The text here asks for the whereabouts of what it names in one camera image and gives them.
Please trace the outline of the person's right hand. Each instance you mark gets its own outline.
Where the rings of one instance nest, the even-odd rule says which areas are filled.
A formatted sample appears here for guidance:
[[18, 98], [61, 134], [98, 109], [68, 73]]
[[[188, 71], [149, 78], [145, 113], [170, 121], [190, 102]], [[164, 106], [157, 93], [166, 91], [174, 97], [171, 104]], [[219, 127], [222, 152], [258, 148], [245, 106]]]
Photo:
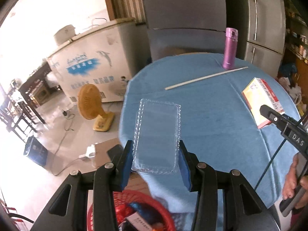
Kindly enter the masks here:
[[[285, 184], [282, 190], [282, 198], [284, 200], [292, 198], [295, 194], [295, 188], [297, 186], [297, 176], [296, 176], [296, 166], [299, 161], [299, 154], [297, 153], [293, 157], [293, 162], [290, 166], [288, 173], [285, 176]], [[299, 200], [299, 202], [295, 205], [295, 209], [301, 209], [307, 205], [307, 176], [303, 176], [300, 180], [300, 185], [302, 188], [306, 190], [303, 197]]]

